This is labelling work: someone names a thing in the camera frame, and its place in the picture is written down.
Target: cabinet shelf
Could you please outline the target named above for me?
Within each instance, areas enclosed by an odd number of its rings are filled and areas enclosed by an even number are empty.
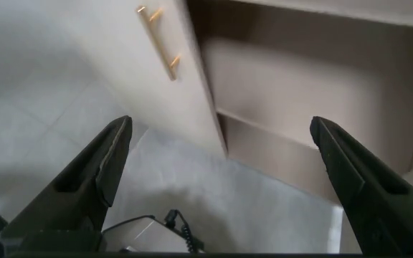
[[[218,113],[315,149],[336,121],[396,172],[413,154],[413,28],[235,1],[193,1]]]

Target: open cabinet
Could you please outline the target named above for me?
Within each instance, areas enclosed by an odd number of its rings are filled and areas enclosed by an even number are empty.
[[[337,202],[309,131],[321,116],[410,170],[413,27],[238,1],[187,6],[230,158]]]

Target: gold door handle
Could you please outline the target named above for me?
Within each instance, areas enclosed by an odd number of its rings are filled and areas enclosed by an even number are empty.
[[[158,9],[151,16],[146,12],[146,6],[138,7],[136,12],[140,15],[141,21],[149,34],[149,38],[156,47],[159,57],[162,59],[163,65],[168,72],[168,77],[170,77],[172,81],[176,80],[176,67],[179,63],[179,55],[170,61],[160,38],[157,33],[154,32],[155,21],[162,15],[162,9]]]

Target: white floor tile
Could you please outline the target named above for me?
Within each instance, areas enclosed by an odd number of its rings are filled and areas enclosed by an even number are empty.
[[[22,85],[2,94],[43,123],[52,125],[94,76],[92,68],[79,57],[57,57],[34,69]]]
[[[100,81],[93,82],[54,124],[54,130],[85,147],[109,122],[127,115]]]
[[[22,164],[23,167],[39,169],[38,176],[50,182],[81,150],[78,144],[49,130],[28,152]]]
[[[337,206],[148,130],[129,154],[106,226],[179,209],[208,252],[338,252]]]
[[[44,124],[0,99],[0,164],[25,157],[46,130]]]

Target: wooden shelf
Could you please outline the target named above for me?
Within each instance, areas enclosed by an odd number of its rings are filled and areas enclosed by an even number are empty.
[[[229,157],[310,194],[339,204],[317,149],[220,117]]]
[[[196,33],[218,113],[311,148],[323,116],[409,170],[413,28],[228,1],[208,10]]]
[[[240,0],[413,27],[413,0]]]

